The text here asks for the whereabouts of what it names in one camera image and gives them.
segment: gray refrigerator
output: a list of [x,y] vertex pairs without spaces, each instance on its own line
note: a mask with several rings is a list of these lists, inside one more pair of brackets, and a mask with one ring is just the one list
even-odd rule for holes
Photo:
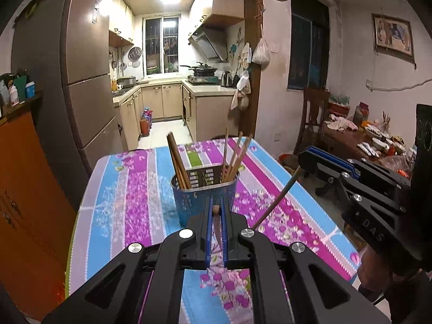
[[39,0],[17,19],[12,72],[42,91],[33,112],[51,170],[78,209],[99,158],[122,152],[109,76],[109,17],[102,0]]

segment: floral tablecloth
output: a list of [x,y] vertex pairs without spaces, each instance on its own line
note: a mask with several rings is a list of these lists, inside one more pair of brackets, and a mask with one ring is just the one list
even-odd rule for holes
[[[236,139],[229,139],[227,161]],[[186,168],[221,163],[223,140],[180,145]],[[66,296],[132,242],[160,243],[179,229],[170,186],[174,169],[168,147],[101,158],[90,178],[76,219],[66,273]],[[240,167],[235,212],[249,225],[260,217],[290,175],[252,140]],[[349,280],[360,258],[317,202],[295,183],[259,227],[273,242],[301,241]],[[222,267],[217,242],[212,243],[207,271],[186,270],[180,323],[253,323],[249,270]]]

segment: stainless steel kettle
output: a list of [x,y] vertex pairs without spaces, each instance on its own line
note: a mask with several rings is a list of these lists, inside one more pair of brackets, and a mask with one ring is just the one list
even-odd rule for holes
[[222,73],[222,77],[220,79],[220,86],[232,87],[232,76],[230,71],[225,71]]

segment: white bottle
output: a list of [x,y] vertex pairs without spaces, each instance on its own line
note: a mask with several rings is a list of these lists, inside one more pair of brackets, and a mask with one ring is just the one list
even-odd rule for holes
[[18,90],[16,89],[15,85],[12,85],[11,88],[9,89],[9,93],[10,93],[10,102],[11,104],[14,106],[16,104],[19,103],[18,100]]

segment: range hood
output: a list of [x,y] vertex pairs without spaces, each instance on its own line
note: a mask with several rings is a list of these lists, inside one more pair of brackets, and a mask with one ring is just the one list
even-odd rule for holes
[[228,59],[224,31],[202,27],[197,29],[190,39],[193,39],[208,61],[225,62]]

